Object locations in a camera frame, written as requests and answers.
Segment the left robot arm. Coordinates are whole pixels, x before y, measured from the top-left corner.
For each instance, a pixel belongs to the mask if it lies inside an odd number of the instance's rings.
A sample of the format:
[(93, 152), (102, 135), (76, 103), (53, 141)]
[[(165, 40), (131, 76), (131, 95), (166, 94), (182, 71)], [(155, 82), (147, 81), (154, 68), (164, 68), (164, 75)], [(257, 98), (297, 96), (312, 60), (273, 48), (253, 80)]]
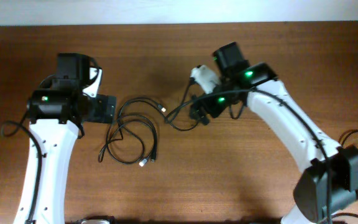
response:
[(27, 101), (16, 128), (28, 135), (29, 158), (14, 223), (64, 223), (68, 168), (83, 124), (110, 124), (116, 97), (98, 93), (102, 68), (93, 57), (59, 53), (57, 71), (43, 80)]

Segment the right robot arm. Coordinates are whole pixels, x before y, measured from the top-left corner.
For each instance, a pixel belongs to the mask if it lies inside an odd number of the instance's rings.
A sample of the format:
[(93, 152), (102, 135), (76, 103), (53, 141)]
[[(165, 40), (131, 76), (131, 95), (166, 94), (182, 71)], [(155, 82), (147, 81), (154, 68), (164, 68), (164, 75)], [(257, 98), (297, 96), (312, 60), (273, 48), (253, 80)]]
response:
[(341, 146), (295, 103), (265, 62), (251, 65), (232, 42), (213, 52), (215, 73), (198, 65), (190, 73), (204, 91), (191, 99), (190, 118), (208, 124), (226, 108), (242, 103), (276, 134), (295, 160), (301, 177), (294, 207), (279, 223), (329, 223), (358, 201), (358, 148)]

